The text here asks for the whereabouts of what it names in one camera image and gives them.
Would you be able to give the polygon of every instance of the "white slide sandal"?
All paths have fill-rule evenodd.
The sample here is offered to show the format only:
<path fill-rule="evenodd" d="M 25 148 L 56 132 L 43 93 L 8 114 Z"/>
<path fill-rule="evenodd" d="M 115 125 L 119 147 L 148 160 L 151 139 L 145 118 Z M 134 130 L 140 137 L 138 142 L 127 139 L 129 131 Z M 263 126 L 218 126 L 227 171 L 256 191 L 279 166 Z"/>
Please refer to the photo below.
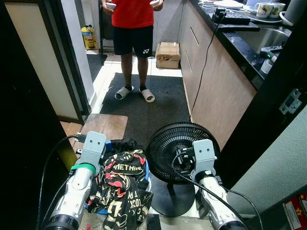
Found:
<path fill-rule="evenodd" d="M 139 90 L 140 93 L 143 95 L 143 98 L 145 99 L 146 102 L 148 103 L 152 103 L 155 101 L 155 97 L 153 95 L 153 93 L 149 90 L 149 89 L 146 89 L 146 90 Z"/>
<path fill-rule="evenodd" d="M 123 87 L 123 88 L 121 88 L 120 90 L 118 90 L 117 92 L 116 92 L 116 94 L 119 94 L 120 96 L 121 96 L 121 98 L 120 99 L 118 99 L 117 97 L 116 97 L 116 94 L 115 94 L 115 99 L 116 100 L 123 100 L 130 92 L 132 92 L 133 90 L 134 90 L 134 87 L 133 86 L 131 86 L 132 87 L 132 90 L 131 91 L 129 91 L 126 87 Z"/>

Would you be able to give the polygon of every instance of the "cardboard box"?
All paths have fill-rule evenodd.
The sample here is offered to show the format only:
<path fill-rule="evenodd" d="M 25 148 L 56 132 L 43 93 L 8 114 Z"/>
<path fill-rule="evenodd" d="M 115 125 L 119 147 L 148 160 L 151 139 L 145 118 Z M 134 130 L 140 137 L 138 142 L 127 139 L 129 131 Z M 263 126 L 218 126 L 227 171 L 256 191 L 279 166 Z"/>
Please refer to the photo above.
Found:
<path fill-rule="evenodd" d="M 179 44 L 176 42 L 161 42 L 156 53 L 157 68 L 178 69 L 180 61 Z"/>

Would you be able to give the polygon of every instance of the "yellow container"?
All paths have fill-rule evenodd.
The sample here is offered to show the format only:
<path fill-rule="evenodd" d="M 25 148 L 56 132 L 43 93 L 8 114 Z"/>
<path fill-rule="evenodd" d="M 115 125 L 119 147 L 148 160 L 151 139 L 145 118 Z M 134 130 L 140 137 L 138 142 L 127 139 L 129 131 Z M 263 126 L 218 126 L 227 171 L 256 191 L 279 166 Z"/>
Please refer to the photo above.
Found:
<path fill-rule="evenodd" d="M 98 49 L 95 29 L 92 27 L 81 28 L 85 49 Z"/>

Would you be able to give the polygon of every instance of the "fan grill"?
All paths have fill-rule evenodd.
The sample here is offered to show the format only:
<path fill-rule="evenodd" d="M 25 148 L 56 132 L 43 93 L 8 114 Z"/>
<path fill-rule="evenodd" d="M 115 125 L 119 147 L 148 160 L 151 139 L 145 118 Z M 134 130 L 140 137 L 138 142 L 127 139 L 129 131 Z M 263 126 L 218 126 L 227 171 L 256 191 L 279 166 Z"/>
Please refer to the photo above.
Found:
<path fill-rule="evenodd" d="M 162 127 L 154 133 L 146 150 L 150 171 L 165 182 L 185 184 L 186 181 L 173 171 L 172 160 L 177 155 L 177 150 L 191 148 L 194 141 L 202 139 L 212 140 L 215 155 L 218 157 L 219 146 L 212 134 L 204 127 L 188 122 L 173 123 Z M 174 167 L 183 176 L 190 175 L 190 164 L 183 169 L 179 162 L 175 161 Z"/>

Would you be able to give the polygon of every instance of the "person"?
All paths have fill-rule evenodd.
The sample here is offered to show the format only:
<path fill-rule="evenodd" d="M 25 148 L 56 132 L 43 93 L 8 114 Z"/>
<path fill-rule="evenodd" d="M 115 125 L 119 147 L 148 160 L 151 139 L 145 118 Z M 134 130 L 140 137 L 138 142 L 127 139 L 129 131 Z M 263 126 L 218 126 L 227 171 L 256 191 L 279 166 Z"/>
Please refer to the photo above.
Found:
<path fill-rule="evenodd" d="M 138 71 L 140 77 L 139 91 L 148 103 L 155 100 L 155 96 L 146 88 L 148 70 L 148 57 L 152 55 L 154 11 L 163 8 L 164 0 L 151 6 L 152 0 L 112 0 L 116 8 L 112 10 L 106 6 L 111 0 L 102 0 L 103 10 L 112 15 L 114 27 L 114 51 L 121 55 L 121 68 L 125 78 L 125 86 L 117 91 L 115 98 L 124 99 L 134 87 L 131 84 L 132 74 L 132 48 L 138 58 Z"/>

